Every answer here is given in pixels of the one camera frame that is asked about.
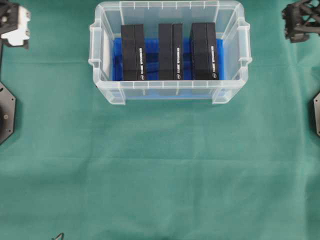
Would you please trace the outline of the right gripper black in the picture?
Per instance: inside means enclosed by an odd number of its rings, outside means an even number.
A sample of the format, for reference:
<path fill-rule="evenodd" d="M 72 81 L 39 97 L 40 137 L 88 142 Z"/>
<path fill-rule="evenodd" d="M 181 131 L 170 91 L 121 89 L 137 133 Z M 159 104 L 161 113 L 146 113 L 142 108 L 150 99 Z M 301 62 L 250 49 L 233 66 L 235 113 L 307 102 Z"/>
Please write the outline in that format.
<path fill-rule="evenodd" d="M 284 37 L 291 43 L 305 42 L 310 34 L 320 35 L 320 1 L 298 0 L 281 11 Z"/>

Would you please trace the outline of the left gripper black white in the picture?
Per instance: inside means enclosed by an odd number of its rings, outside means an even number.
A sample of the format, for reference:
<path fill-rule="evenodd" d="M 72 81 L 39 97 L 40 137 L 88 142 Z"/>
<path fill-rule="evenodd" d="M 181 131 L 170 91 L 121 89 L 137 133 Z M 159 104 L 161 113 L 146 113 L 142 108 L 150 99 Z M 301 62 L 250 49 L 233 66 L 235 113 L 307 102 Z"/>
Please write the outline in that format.
<path fill-rule="evenodd" d="M 0 3 L 0 44 L 9 48 L 29 48 L 31 13 L 16 2 Z"/>

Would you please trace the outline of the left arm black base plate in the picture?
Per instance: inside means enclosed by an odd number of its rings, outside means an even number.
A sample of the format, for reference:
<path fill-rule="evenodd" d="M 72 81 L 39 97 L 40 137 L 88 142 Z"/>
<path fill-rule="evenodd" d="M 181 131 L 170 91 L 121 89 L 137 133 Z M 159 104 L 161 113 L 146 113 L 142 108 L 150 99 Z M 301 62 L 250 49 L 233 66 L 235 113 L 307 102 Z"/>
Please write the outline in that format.
<path fill-rule="evenodd" d="M 16 97 L 0 83 L 0 143 L 6 141 L 15 129 Z"/>

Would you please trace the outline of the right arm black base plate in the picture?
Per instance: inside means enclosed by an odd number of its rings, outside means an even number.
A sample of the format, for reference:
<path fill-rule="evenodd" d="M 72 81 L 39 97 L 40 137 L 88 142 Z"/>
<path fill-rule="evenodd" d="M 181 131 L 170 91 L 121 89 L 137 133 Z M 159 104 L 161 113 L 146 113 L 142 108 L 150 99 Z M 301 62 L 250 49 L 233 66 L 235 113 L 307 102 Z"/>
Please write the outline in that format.
<path fill-rule="evenodd" d="M 320 137 L 320 93 L 318 92 L 307 103 L 307 120 L 310 131 Z"/>

